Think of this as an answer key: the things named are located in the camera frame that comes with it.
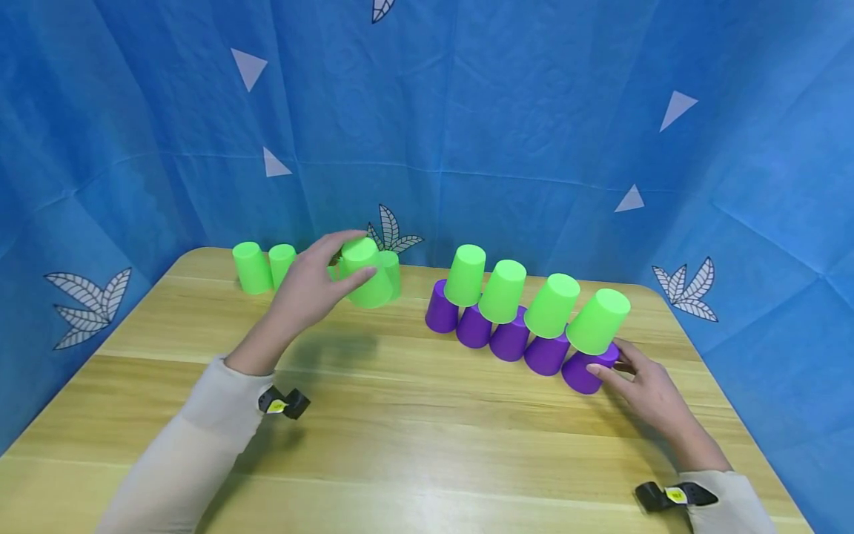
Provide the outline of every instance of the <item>wrist strap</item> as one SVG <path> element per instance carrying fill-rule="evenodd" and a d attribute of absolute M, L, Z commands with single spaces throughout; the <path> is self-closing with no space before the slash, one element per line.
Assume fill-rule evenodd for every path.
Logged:
<path fill-rule="evenodd" d="M 258 409 L 261 412 L 283 414 L 288 419 L 299 419 L 311 403 L 308 397 L 302 395 L 296 388 L 291 390 L 289 394 L 282 395 L 282 392 L 277 390 L 274 385 L 258 397 Z"/>
<path fill-rule="evenodd" d="M 635 488 L 635 496 L 648 513 L 675 507 L 709 506 L 718 502 L 714 493 L 694 482 L 683 482 L 664 490 L 654 482 L 647 482 Z"/>

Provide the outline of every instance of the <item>wood grain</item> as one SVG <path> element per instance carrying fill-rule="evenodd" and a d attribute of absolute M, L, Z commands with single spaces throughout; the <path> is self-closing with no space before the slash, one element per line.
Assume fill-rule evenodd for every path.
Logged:
<path fill-rule="evenodd" d="M 600 392 L 577 395 L 424 325 L 445 271 L 403 267 L 402 297 L 339 304 L 285 353 L 276 382 L 311 399 L 267 418 L 211 507 L 211 534 L 689 532 L 643 514 L 632 489 L 675 480 L 658 437 Z M 530 278 L 524 303 L 543 279 Z M 662 361 L 780 532 L 810 532 L 666 303 L 636 285 L 621 336 Z M 122 477 L 272 295 L 237 287 L 228 250 L 176 262 L 0 459 L 2 532 L 90 532 Z M 45 513 L 46 504 L 52 513 Z"/>

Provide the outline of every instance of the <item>blue backdrop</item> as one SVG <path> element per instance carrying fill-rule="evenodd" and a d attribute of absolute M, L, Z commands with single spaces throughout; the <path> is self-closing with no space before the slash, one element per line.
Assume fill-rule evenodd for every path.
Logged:
<path fill-rule="evenodd" d="M 5 0 L 0 450 L 188 249 L 372 222 L 660 288 L 841 532 L 852 35 L 846 0 Z"/>

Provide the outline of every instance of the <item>sleeve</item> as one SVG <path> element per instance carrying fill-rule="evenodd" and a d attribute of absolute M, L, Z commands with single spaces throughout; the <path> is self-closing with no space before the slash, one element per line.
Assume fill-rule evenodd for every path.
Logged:
<path fill-rule="evenodd" d="M 191 534 L 246 449 L 272 375 L 251 377 L 211 363 L 181 411 L 119 487 L 96 534 Z"/>
<path fill-rule="evenodd" d="M 731 471 L 701 471 L 684 472 L 680 478 L 703 486 L 719 499 L 709 506 L 687 508 L 695 534 L 776 534 L 747 477 Z"/>

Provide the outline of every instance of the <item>right hand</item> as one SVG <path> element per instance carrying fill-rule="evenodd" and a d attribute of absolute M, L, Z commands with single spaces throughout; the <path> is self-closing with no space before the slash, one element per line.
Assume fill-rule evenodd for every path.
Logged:
<path fill-rule="evenodd" d="M 620 360 L 634 368 L 634 380 L 595 363 L 587 365 L 587 370 L 622 396 L 638 417 L 665 438 L 678 437 L 699 425 L 663 365 L 628 341 L 614 339 L 614 344 L 620 349 Z"/>

